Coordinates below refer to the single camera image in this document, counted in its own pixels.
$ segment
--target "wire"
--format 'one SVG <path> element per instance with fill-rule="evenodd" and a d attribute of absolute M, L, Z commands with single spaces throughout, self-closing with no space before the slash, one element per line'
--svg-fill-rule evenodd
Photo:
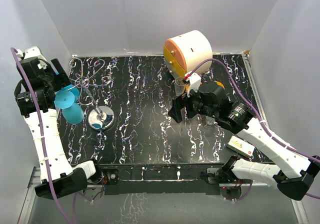
<path fill-rule="evenodd" d="M 85 196 L 82 192 L 77 192 L 80 196 L 82 196 L 84 199 L 88 200 L 89 202 L 93 202 L 93 199 Z"/>
<path fill-rule="evenodd" d="M 92 200 L 94 201 L 94 200 L 96 199 L 96 197 L 97 197 L 100 193 L 104 193 L 104 191 L 98 192 L 98 193 L 94 196 L 94 198 L 92 198 Z"/>
<path fill-rule="evenodd" d="M 313 195 L 313 194 L 310 194 L 310 193 L 307 193 L 306 196 L 311 197 L 311 198 L 315 198 L 315 199 L 320 199 L 320 197 Z"/>
<path fill-rule="evenodd" d="M 191 71 L 191 73 L 188 74 L 188 75 L 184 78 L 184 80 L 187 80 L 188 77 L 190 77 L 194 72 L 196 72 L 196 70 L 197 70 L 198 68 L 200 68 L 203 64 L 205 64 L 205 63 L 207 63 L 207 62 L 209 62 L 209 61 L 219 61 L 219 60 L 218 60 L 218 59 L 215 59 L 215 58 L 207 58 L 207 59 L 205 59 L 205 60 L 202 61 L 200 64 L 198 64 L 198 65 Z"/>
<path fill-rule="evenodd" d="M 232 82 L 235 90 L 237 91 L 237 93 L 239 94 L 239 96 L 241 97 L 241 99 L 254 111 L 257 119 L 259 120 L 259 123 L 260 123 L 262 129 L 265 131 L 265 133 L 266 133 L 269 137 L 271 137 L 276 143 L 280 144 L 281 146 L 287 147 L 288 150 L 290 150 L 290 151 L 292 151 L 292 152 L 294 152 L 294 153 L 297 153 L 297 154 L 299 154 L 299 155 L 301 155 L 301 156 L 304 156 L 304 157 L 308 158 L 309 160 L 312 160 L 312 161 L 314 161 L 314 162 L 320 163 L 320 160 L 318 160 L 318 159 L 316 159 L 316 158 L 314 158 L 314 157 L 311 157 L 311 156 L 309 156 L 309 155 L 307 155 L 307 154 L 304 154 L 303 152 L 300 152 L 300 151 L 298 151 L 298 150 L 296 150 L 296 149 L 294 149 L 294 148 L 292 148 L 292 147 L 289 147 L 289 146 L 287 146 L 285 143 L 283 143 L 282 141 L 278 140 L 276 137 L 272 136 L 272 134 L 271 134 L 271 132 L 269 131 L 268 127 L 265 125 L 264 121 L 262 120 L 262 118 L 261 118 L 261 116 L 260 116 L 260 113 L 256 110 L 256 108 L 252 105 L 252 103 L 250 103 L 250 102 L 242 95 L 242 93 L 241 93 L 241 91 L 239 90 L 239 88 L 238 88 L 236 82 L 234 81 L 232 75 L 229 73 L 228 68 L 227 68 L 220 60 L 215 59 L 215 58 L 208 58 L 208 59 L 204 60 L 203 62 L 201 62 L 197 67 L 195 67 L 195 68 L 193 69 L 193 71 L 191 71 L 190 75 L 191 75 L 192 73 L 194 73 L 201 65 L 203 65 L 204 63 L 206 63 L 206 62 L 208 62 L 208 61 L 215 61 L 215 62 L 221 64 L 221 65 L 224 67 L 224 69 L 226 70 L 226 72 L 227 72 L 227 74 L 228 74 L 228 76 L 229 76 L 229 78 L 230 78 L 230 80 L 231 80 L 231 82 Z M 315 196 L 315 195 L 312 195 L 312 194 L 308 194 L 308 193 L 307 193 L 306 195 L 308 195 L 309 197 L 313 197 L 313 198 L 316 198 L 316 199 L 320 199 L 320 197 Z"/>
<path fill-rule="evenodd" d="M 31 94 L 31 97 L 32 97 L 32 100 L 33 100 L 33 103 L 35 105 L 35 110 L 36 110 L 36 113 L 37 113 L 37 116 L 38 116 L 38 119 L 39 119 L 39 127 L 40 127 L 40 135 L 41 135 L 41 143 L 42 143 L 42 149 L 43 149 L 43 156 L 45 158 L 45 167 L 46 167 L 46 172 L 47 172 L 47 175 L 48 175 L 48 182 L 49 182 L 49 187 L 50 187 L 50 191 L 51 191 L 51 194 L 52 194 L 52 197 L 53 197 L 53 200 L 58 208 L 58 210 L 60 211 L 60 213 L 63 215 L 63 217 L 65 218 L 65 220 L 69 223 L 69 224 L 73 224 L 71 219 L 67 216 L 67 214 L 65 213 L 65 211 L 63 210 L 63 208 L 61 207 L 59 201 L 58 201 L 58 198 L 57 198 L 57 195 L 56 195 L 56 192 L 55 192 L 55 188 L 54 188 L 54 184 L 52 182 L 52 176 L 51 176 L 51 171 L 50 171 L 50 166 L 49 166 L 49 161 L 47 159 L 48 157 L 48 154 L 47 154 L 47 149 L 46 149 L 46 142 L 45 142 L 45 133 L 44 133 L 44 124 L 42 122 L 42 117 L 41 117 L 41 112 L 40 112 L 40 107 L 39 107 L 39 104 L 38 104 L 38 100 L 37 100 L 37 97 L 36 97 L 36 94 L 32 88 L 32 85 L 27 77 L 27 74 L 26 72 L 24 71 L 24 68 L 22 67 L 16 53 L 18 51 L 15 49 L 15 48 L 11 48 L 11 53 L 13 55 L 13 58 L 15 60 L 15 63 L 16 65 L 18 66 L 18 69 L 20 70 L 20 73 L 22 75 L 22 77 L 24 78 L 24 81 L 29 89 L 29 92 Z"/>
<path fill-rule="evenodd" d="M 248 194 L 249 194 L 249 192 L 251 191 L 251 188 L 252 188 L 252 183 L 253 183 L 253 181 L 250 180 L 250 185 L 249 185 L 248 191 L 246 192 L 246 194 L 243 197 L 239 198 L 237 201 L 241 201 L 241 200 L 245 199 L 248 196 Z"/>

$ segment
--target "white panel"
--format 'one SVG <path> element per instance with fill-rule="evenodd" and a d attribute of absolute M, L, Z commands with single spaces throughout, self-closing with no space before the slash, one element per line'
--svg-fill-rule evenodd
<path fill-rule="evenodd" d="M 320 154 L 319 10 L 320 0 L 278 0 L 250 52 L 271 129 L 310 155 Z M 320 196 L 320 175 L 309 192 Z M 302 202 L 319 223 L 320 201 Z"/>
<path fill-rule="evenodd" d="M 167 38 L 199 30 L 213 52 L 251 49 L 276 0 L 124 0 L 130 51 L 162 53 Z"/>
<path fill-rule="evenodd" d="M 162 54 L 201 31 L 213 51 L 251 49 L 276 0 L 42 0 L 72 54 Z"/>
<path fill-rule="evenodd" d="M 17 223 L 34 166 L 35 145 L 19 108 L 14 89 L 21 79 L 10 47 L 38 45 L 46 58 L 59 58 L 65 68 L 71 58 L 41 0 L 0 0 L 0 217 Z"/>
<path fill-rule="evenodd" d="M 124 0 L 42 0 L 72 54 L 126 52 Z"/>

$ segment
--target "purple tube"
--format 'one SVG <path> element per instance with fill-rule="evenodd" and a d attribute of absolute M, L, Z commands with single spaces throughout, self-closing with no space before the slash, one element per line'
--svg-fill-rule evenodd
<path fill-rule="evenodd" d="M 34 105 L 35 105 L 35 108 L 36 108 L 36 113 L 38 115 L 38 118 L 39 118 L 39 126 L 40 126 L 40 134 L 42 136 L 41 138 L 41 142 L 42 142 L 42 149 L 43 149 L 43 155 L 45 158 L 48 157 L 48 154 L 47 154 L 47 149 L 46 149 L 46 143 L 45 143 L 45 138 L 44 138 L 44 124 L 42 122 L 42 117 L 41 117 L 41 112 L 40 112 L 40 107 L 39 107 L 39 104 L 38 104 L 38 101 L 37 101 L 37 97 L 35 95 L 35 92 L 34 90 L 32 89 L 32 86 L 30 84 L 30 81 L 27 77 L 27 74 L 26 72 L 24 71 L 20 61 L 18 60 L 18 57 L 16 55 L 17 53 L 17 50 L 15 48 L 11 48 L 11 53 L 13 55 L 13 58 L 15 60 L 15 63 L 17 64 L 24 80 L 25 80 L 25 83 L 29 89 L 29 92 L 31 94 L 31 97 L 32 97 L 32 100 L 34 101 Z M 49 161 L 46 160 L 45 161 L 45 166 L 46 166 L 46 171 L 47 171 L 47 174 L 48 174 L 48 179 L 49 179 L 49 187 L 50 187 L 50 191 L 51 191 L 51 194 L 52 194 L 52 197 L 53 197 L 53 200 L 56 204 L 56 206 L 58 207 L 60 213 L 63 215 L 63 217 L 65 218 L 65 220 L 69 223 L 69 224 L 73 224 L 72 221 L 70 220 L 70 218 L 67 216 L 67 214 L 64 212 L 63 208 L 61 207 L 59 201 L 58 201 L 58 198 L 57 198 L 57 195 L 56 195 L 56 192 L 55 192 L 55 188 L 54 188 L 54 184 L 52 183 L 52 177 L 51 177 L 51 171 L 50 171 L 50 167 L 49 167 Z"/>
<path fill-rule="evenodd" d="M 266 133 L 269 137 L 271 137 L 272 134 L 270 133 L 270 131 L 269 131 L 268 128 L 266 127 L 265 123 L 264 123 L 264 122 L 261 122 L 261 121 L 262 121 L 262 118 L 261 118 L 261 116 L 260 116 L 260 113 L 256 110 L 256 108 L 252 105 L 252 103 L 250 103 L 250 102 L 242 95 L 242 93 L 241 93 L 241 91 L 239 90 L 236 82 L 235 82 L 234 79 L 232 78 L 232 75 L 229 73 L 229 70 L 228 70 L 228 68 L 224 65 L 224 63 L 222 63 L 220 60 L 215 59 L 215 58 L 208 58 L 208 59 L 204 60 L 203 62 L 201 62 L 197 67 L 195 67 L 194 70 L 190 73 L 190 75 L 193 74 L 201 65 L 203 65 L 204 63 L 206 63 L 206 62 L 208 62 L 208 61 L 210 61 L 210 60 L 213 61 L 213 62 L 214 62 L 214 61 L 215 61 L 215 62 L 218 62 L 219 64 L 221 64 L 221 65 L 224 67 L 224 69 L 226 70 L 226 73 L 228 74 L 228 76 L 229 76 L 229 78 L 230 78 L 230 80 L 231 80 L 231 82 L 232 82 L 235 90 L 236 90 L 237 93 L 240 95 L 241 99 L 254 111 L 254 113 L 256 114 L 257 119 L 260 121 L 260 125 L 261 125 L 262 129 L 265 131 L 265 133 Z M 283 147 L 286 146 L 286 144 L 284 144 L 282 141 L 278 140 L 277 138 L 272 137 L 272 139 L 273 139 L 276 143 L 280 144 L 281 146 L 283 146 Z M 294 153 L 297 153 L 297 154 L 299 154 L 299 155 L 301 155 L 301 156 L 304 156 L 304 157 L 306 157 L 306 158 L 308 158 L 308 159 L 310 159 L 310 160 L 313 160 L 313 161 L 315 161 L 315 162 L 317 162 L 317 163 L 320 163 L 320 160 L 318 160 L 318 159 L 316 159 L 316 158 L 314 158 L 314 157 L 311 157 L 311 156 L 309 156 L 309 155 L 307 155 L 307 154 L 304 154 L 303 152 L 300 152 L 300 151 L 298 151 L 298 150 L 296 150 L 296 149 L 294 149 L 294 148 L 292 148 L 292 147 L 287 147 L 287 149 L 290 150 L 290 151 L 292 151 L 292 152 L 294 152 Z M 320 199 L 320 197 L 315 196 L 315 195 L 312 195 L 312 194 L 308 194 L 308 193 L 307 193 L 306 195 L 309 196 L 309 197 L 312 197 L 312 198 Z"/>

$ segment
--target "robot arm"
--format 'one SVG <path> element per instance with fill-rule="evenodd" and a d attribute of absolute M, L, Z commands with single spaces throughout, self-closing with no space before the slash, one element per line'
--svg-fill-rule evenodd
<path fill-rule="evenodd" d="M 67 74 L 57 59 L 52 60 L 57 72 L 54 71 L 36 46 L 27 49 L 24 53 L 18 50 L 17 55 L 21 58 L 20 63 L 37 96 L 44 127 L 47 158 L 44 157 L 35 105 L 25 81 L 21 80 L 14 95 L 21 115 L 24 116 L 30 128 L 39 158 L 41 184 L 35 187 L 37 196 L 53 199 L 48 183 L 46 160 L 49 162 L 52 182 L 58 198 L 86 189 L 88 179 L 94 181 L 101 177 L 98 164 L 95 160 L 88 160 L 72 168 L 65 156 L 57 126 L 55 92 L 71 85 Z M 24 86 L 25 92 L 21 92 L 21 85 Z"/>
<path fill-rule="evenodd" d="M 186 108 L 188 118 L 196 114 L 213 117 L 219 126 L 247 140 L 275 163 L 253 163 L 239 157 L 231 157 L 222 167 L 222 172 L 217 172 L 214 177 L 228 177 L 229 182 L 250 179 L 277 185 L 286 196 L 301 200 L 313 183 L 320 166 L 276 143 L 261 128 L 252 110 L 243 103 L 229 102 L 224 88 L 218 83 L 200 84 L 196 73 L 187 81 L 190 84 L 188 92 L 172 100 L 169 116 L 179 123 L 182 121 L 181 109 Z"/>

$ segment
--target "table surface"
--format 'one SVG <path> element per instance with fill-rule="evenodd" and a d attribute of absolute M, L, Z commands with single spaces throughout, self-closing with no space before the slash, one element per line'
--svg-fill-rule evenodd
<path fill-rule="evenodd" d="M 256 105 L 252 87 L 241 54 L 214 55 L 225 63 L 243 95 Z M 102 77 L 109 76 L 106 86 L 89 86 L 99 105 L 105 103 L 113 109 L 115 125 L 104 132 L 88 125 L 92 106 L 82 106 L 85 116 L 78 125 L 68 124 L 58 116 L 58 127 L 65 154 L 71 164 L 95 158 L 103 164 L 195 164 L 225 163 L 236 152 L 226 147 L 232 134 L 220 127 L 206 124 L 204 116 L 197 115 L 177 124 L 167 115 L 175 96 L 174 79 L 163 56 L 86 57 L 84 76 L 93 75 L 104 67 L 90 84 L 103 84 Z M 75 60 L 70 78 L 81 73 L 81 62 Z M 230 101 L 241 99 L 233 89 L 228 74 L 218 64 L 202 76 L 202 82 L 216 80 L 225 86 Z M 86 95 L 81 96 L 88 103 Z M 254 162 L 269 162 L 255 149 Z"/>

